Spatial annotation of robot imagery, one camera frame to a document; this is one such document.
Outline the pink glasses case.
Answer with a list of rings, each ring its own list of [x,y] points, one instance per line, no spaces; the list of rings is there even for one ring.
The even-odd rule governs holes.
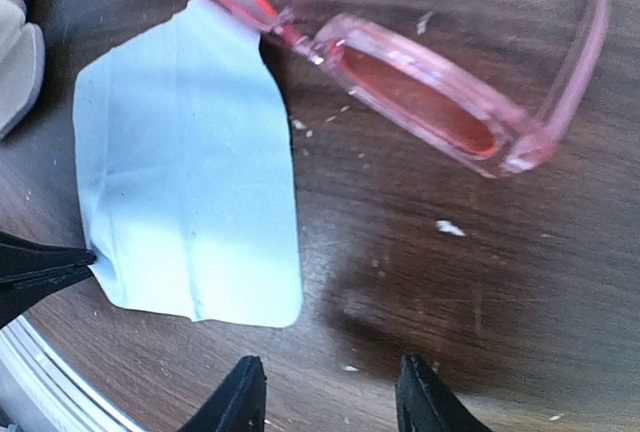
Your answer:
[[[45,70],[41,28],[27,20],[23,0],[1,0],[1,140],[33,108]]]

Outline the pink frame glasses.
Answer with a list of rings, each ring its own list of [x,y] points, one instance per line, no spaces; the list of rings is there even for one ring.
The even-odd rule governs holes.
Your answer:
[[[611,0],[588,0],[545,101],[531,113],[432,49],[354,15],[334,16],[310,37],[296,27],[291,0],[212,1],[488,178],[531,170],[553,155],[591,80],[611,10]]]

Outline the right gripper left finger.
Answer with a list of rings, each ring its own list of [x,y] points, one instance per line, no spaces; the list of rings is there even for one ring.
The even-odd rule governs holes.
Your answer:
[[[242,357],[179,432],[263,432],[267,378],[259,357]]]

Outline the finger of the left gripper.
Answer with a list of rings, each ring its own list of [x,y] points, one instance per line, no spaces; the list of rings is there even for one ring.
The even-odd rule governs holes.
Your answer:
[[[1,318],[5,327],[41,300],[92,276],[96,254],[1,233]]]

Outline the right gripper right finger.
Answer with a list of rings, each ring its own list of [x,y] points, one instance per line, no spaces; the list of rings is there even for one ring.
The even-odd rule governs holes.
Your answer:
[[[395,398],[400,432],[491,432],[417,354],[402,357]]]

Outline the blue cleaning cloth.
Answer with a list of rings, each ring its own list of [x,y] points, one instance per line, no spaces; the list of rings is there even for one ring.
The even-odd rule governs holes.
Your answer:
[[[290,128],[259,42],[190,0],[78,73],[81,219],[113,305],[276,328],[298,318]]]

